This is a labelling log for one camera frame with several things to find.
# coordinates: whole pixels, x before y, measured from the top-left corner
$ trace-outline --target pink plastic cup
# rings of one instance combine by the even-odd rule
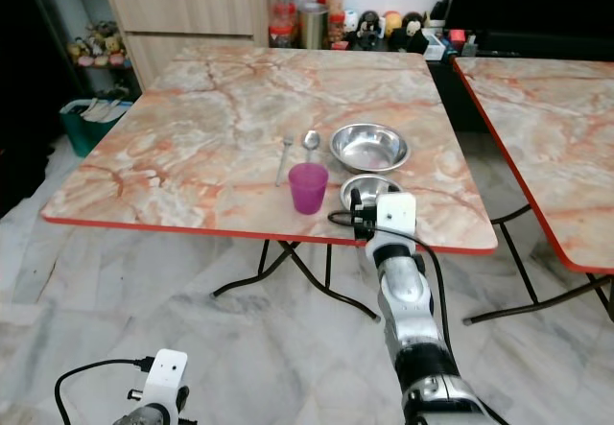
[[[301,214],[315,214],[324,201],[328,171],[321,164],[297,164],[288,173],[295,209]]]

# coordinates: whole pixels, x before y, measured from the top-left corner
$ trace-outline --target green container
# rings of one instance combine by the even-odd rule
[[[98,104],[109,104],[110,101],[99,100]],[[77,156],[86,157],[98,143],[103,140],[106,133],[115,126],[120,118],[131,107],[132,102],[121,102],[114,109],[113,113],[118,114],[117,118],[104,123],[87,121],[79,113],[71,112],[75,106],[89,106],[91,100],[82,99],[72,101],[59,111],[59,117],[66,129],[68,139],[73,146]]]

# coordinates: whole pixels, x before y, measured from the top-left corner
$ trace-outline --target stainless steel bowl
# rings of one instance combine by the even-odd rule
[[[345,209],[350,208],[352,204],[351,193],[353,188],[358,188],[358,191],[361,192],[363,204],[375,205],[377,196],[382,193],[388,193],[390,186],[396,188],[399,192],[403,191],[398,183],[384,176],[375,174],[360,174],[359,176],[354,176],[346,180],[342,185],[342,190],[340,192],[342,205]]]
[[[348,125],[330,139],[330,150],[350,173],[389,173],[410,157],[410,149],[394,129],[382,125]]]

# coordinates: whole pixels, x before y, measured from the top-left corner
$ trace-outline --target marble floor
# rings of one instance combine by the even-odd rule
[[[526,202],[489,136],[460,141],[491,217]],[[200,424],[402,422],[383,323],[320,294],[291,262],[211,299],[254,274],[260,242],[42,221],[40,207],[79,162],[60,140],[45,182],[0,221],[0,424],[60,424],[53,387],[63,372],[161,347],[189,354],[184,416]],[[532,213],[509,230],[541,297],[586,281],[553,258]],[[325,247],[298,251],[323,272]],[[511,425],[611,423],[614,324],[594,293],[465,327],[463,317],[529,297],[501,237],[494,255],[440,259],[460,371],[486,403]],[[334,248],[332,286],[377,309],[375,273],[354,248]],[[73,423],[112,423],[135,407],[126,393],[143,381],[127,366],[69,379]]]

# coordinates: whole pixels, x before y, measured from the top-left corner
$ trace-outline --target black metal table leg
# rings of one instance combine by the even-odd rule
[[[299,241],[294,241],[293,243],[291,243],[289,245],[289,247],[292,250],[295,250],[295,248],[298,245],[300,245],[300,242]],[[277,268],[290,255],[288,252],[285,252],[285,251],[282,252],[282,254],[275,259],[275,261],[271,264],[271,266],[263,271],[263,269],[265,267],[265,261],[267,260],[267,251],[268,251],[268,249],[269,249],[269,240],[265,241],[265,244],[262,247],[262,254],[260,255],[260,264],[258,265],[258,274],[256,276],[254,276],[252,278],[241,279],[239,281],[233,281],[232,283],[228,283],[228,284],[222,286],[220,289],[218,289],[218,290],[214,291],[213,293],[211,293],[211,296],[218,297],[218,296],[222,295],[223,293],[225,293],[226,291],[230,291],[231,289],[238,288],[240,286],[246,286],[248,284],[257,283],[258,281],[262,281],[263,279],[271,276],[271,274],[275,270],[277,270]]]
[[[307,268],[307,266],[304,264],[304,262],[300,259],[300,257],[298,257],[298,254],[291,247],[291,245],[289,245],[285,241],[279,241],[278,243],[279,243],[279,245],[281,247],[283,247],[285,252],[288,252],[290,254],[292,260],[295,261],[295,264],[298,267],[298,269],[303,272],[303,274],[307,277],[309,282],[311,284],[313,284],[316,287],[316,289],[318,289],[322,293],[328,295],[329,297],[333,297],[333,298],[335,298],[335,299],[337,299],[337,300],[339,300],[341,302],[347,303],[348,305],[352,305],[353,307],[358,308],[360,311],[362,311],[368,317],[370,317],[371,319],[374,319],[375,321],[379,321],[380,320],[380,317],[377,314],[373,313],[371,310],[369,310],[361,302],[359,302],[357,300],[354,300],[353,298],[347,297],[345,295],[337,294],[336,292],[331,291],[328,287],[322,286],[321,283],[316,279],[316,277],[313,276],[313,274],[310,272],[310,270]],[[327,276],[327,282],[328,282],[328,284],[330,284],[330,255],[329,255],[330,254],[330,249],[328,249],[326,252],[327,252],[326,276]]]
[[[531,283],[531,280],[529,279],[529,276],[527,275],[527,271],[525,270],[522,260],[520,259],[520,255],[518,254],[518,251],[516,250],[516,246],[513,243],[511,236],[509,235],[508,229],[505,226],[505,222],[516,219],[517,217],[523,215],[524,213],[530,210],[531,210],[531,206],[527,204],[521,207],[520,209],[512,212],[511,214],[508,214],[504,217],[500,217],[498,219],[493,219],[490,222],[493,225],[498,225],[501,228],[503,236],[506,239],[506,243],[508,243],[509,251],[511,252],[511,255],[516,264],[516,268],[520,272],[522,280],[525,283],[525,287],[527,288],[527,292],[529,293],[529,296],[531,297],[533,304],[523,305],[523,306],[515,307],[515,308],[509,308],[506,310],[500,310],[496,312],[484,313],[482,315],[477,315],[475,317],[465,318],[462,320],[462,322],[468,326],[476,322],[488,321],[489,319],[510,317],[512,315],[521,315],[523,313],[536,312],[538,310],[543,310],[545,308],[555,306],[559,303],[565,302],[579,295],[588,293],[589,291],[592,291],[592,290],[595,290],[603,306],[607,310],[608,315],[610,316],[610,319],[614,321],[614,303],[612,302],[612,299],[614,297],[614,286],[612,287],[612,290],[610,291],[611,296],[610,296],[609,301],[607,300],[607,298],[605,297],[605,294],[603,293],[601,289],[601,287],[607,284],[608,281],[612,280],[614,282],[614,278],[611,276],[596,278],[591,273],[587,273],[586,275],[590,283],[585,284],[584,286],[575,288],[565,294],[561,294],[556,297],[549,298],[548,300],[544,300],[543,302],[539,301],[539,299],[537,298],[537,294],[535,293],[535,289],[533,288],[533,285]]]

